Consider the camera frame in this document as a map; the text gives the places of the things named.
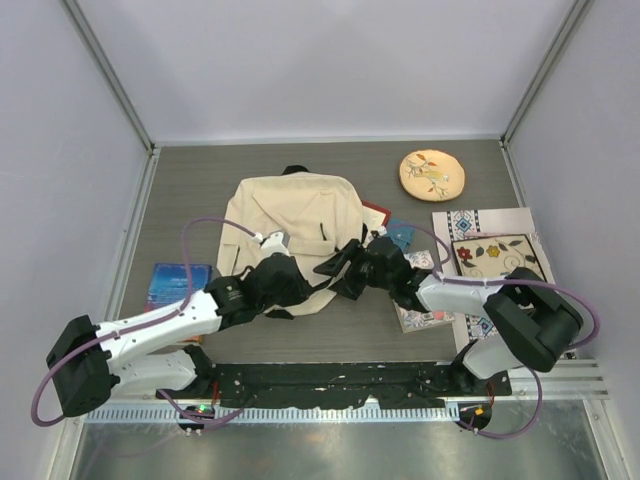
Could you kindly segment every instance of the beige jacket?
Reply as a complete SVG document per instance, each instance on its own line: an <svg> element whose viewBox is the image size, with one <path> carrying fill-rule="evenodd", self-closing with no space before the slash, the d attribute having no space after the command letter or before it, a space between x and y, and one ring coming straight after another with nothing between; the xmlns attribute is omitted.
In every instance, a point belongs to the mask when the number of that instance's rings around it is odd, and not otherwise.
<svg viewBox="0 0 640 480"><path fill-rule="evenodd" d="M313 268L331 258L336 248L362 236L362 202L358 194L347 180L331 175L299 172L247 178L229 201L225 218L265 237L277 230L288 233L289 252L312 286L327 280L313 273ZM248 235L224 225L217 264L221 275L237 275L262 259L260 246ZM316 313L334 296L334 292L321 290L286 310L294 316Z"/></svg>

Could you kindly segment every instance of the blue book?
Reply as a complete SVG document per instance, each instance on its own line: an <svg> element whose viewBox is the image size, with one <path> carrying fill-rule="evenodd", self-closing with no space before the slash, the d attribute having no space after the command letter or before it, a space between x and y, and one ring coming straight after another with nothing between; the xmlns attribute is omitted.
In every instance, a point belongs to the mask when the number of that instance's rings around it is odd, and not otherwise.
<svg viewBox="0 0 640 480"><path fill-rule="evenodd" d="M211 281L211 265L191 265L193 290L202 290ZM180 263L156 263L153 267L151 285L147 292L145 312L155 310L182 300L187 295L187 271ZM202 338L194 337L187 342L201 342Z"/></svg>

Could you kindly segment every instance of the round cork trivet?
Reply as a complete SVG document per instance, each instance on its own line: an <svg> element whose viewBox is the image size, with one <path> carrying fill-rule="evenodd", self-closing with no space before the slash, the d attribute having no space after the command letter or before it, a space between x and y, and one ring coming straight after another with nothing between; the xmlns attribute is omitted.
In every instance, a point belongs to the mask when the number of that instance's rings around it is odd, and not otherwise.
<svg viewBox="0 0 640 480"><path fill-rule="evenodd" d="M452 200L462 193L464 179L458 160L439 150L418 150L400 162L400 183L420 200Z"/></svg>

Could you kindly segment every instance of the white wall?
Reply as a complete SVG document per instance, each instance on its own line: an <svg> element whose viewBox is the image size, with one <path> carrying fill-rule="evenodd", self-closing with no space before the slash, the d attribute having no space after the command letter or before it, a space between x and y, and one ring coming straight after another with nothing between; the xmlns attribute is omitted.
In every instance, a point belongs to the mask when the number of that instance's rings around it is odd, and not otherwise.
<svg viewBox="0 0 640 480"><path fill-rule="evenodd" d="M81 0L158 141L501 134L572 0Z"/></svg>
<svg viewBox="0 0 640 480"><path fill-rule="evenodd" d="M31 397L66 323L103 315L145 155L58 2L3 2L0 71L0 476L41 480L58 431Z"/></svg>
<svg viewBox="0 0 640 480"><path fill-rule="evenodd" d="M596 1L513 154L559 282L603 315L590 349L640 451L640 2Z"/></svg>

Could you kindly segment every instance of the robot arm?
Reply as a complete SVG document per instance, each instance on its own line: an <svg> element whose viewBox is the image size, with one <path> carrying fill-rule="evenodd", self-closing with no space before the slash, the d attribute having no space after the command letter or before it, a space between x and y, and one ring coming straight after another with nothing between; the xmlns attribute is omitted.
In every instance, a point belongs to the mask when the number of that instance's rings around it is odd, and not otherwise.
<svg viewBox="0 0 640 480"><path fill-rule="evenodd" d="M161 388L192 395L205 393L215 372L199 347L188 346L168 355L148 354L184 338L250 322L274 305L287 307L309 298L315 289L288 255L286 241L282 232L270 235L261 242L266 258L255 268L215 278L204 290L193 293L184 306L182 301L176 302L96 325L86 315L69 322L47 356L50 369L77 347L104 340L53 376L63 414L75 417L88 413L114 393L141 394ZM167 321L130 331L172 313L175 315ZM125 329L128 333L119 333Z"/></svg>
<svg viewBox="0 0 640 480"><path fill-rule="evenodd" d="M469 344L458 354L451 378L444 382L450 387L469 390L477 380L522 365L548 372L584 323L568 302L549 289L474 285L470 283L474 279L451 276L443 282L431 270L411 267L388 237L375 238L366 249L352 241L314 271L335 276L347 262L343 278L331 287L347 298L357 299L367 286L382 288L407 310L457 312L492 320L498 335ZM527 268L500 278L542 282Z"/></svg>
<svg viewBox="0 0 640 480"><path fill-rule="evenodd" d="M195 292L184 308L178 302L115 322L93 325L87 316L69 322L47 357L49 368L82 344L113 338L73 358L53 376L64 415L87 413L112 393L140 394L164 388L192 396L204 394L215 379L215 369L199 347L168 355L148 354L183 338L250 322L274 305L287 307L309 298L316 289L302 277L284 243L282 233L271 235L262 242L266 258L255 268L214 279ZM580 315L552 291L462 281L452 284L451 277L442 282L430 270L412 268L389 238L376 238L366 249L352 240L314 271L329 277L344 271L330 288L350 299L357 299L368 286L387 290L398 305L409 310L491 318L499 335L465 347L447 369L446 378L433 379L440 391L471 391L477 382L519 365L549 371L583 324ZM528 269L517 269L509 278L539 280ZM532 310L523 311L521 306ZM176 315L170 320L118 333L172 312Z"/></svg>

